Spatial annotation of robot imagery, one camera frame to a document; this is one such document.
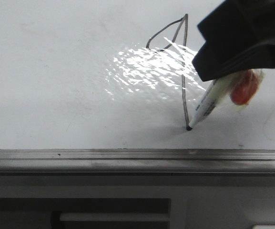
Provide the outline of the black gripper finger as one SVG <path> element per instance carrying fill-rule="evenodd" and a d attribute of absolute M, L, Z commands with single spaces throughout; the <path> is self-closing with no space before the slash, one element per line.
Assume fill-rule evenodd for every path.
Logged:
<path fill-rule="evenodd" d="M 197 27 L 205 43 L 192 64 L 203 82 L 275 69 L 275 0 L 225 0 Z"/>

